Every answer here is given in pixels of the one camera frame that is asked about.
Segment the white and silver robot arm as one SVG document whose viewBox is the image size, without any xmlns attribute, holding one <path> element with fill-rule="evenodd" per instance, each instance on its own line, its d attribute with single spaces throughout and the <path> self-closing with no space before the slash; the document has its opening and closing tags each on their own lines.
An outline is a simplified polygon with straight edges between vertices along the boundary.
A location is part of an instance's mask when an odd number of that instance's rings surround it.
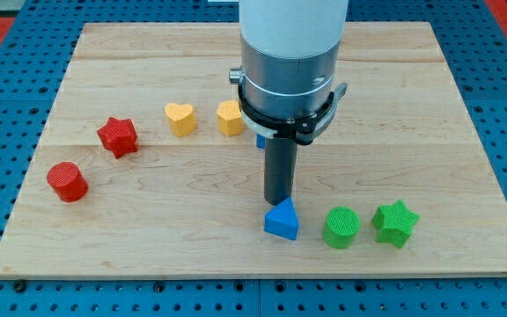
<svg viewBox="0 0 507 317">
<path fill-rule="evenodd" d="M 230 81 L 255 111 L 297 119 L 327 101 L 348 0 L 239 0 L 241 66 Z"/>
</svg>

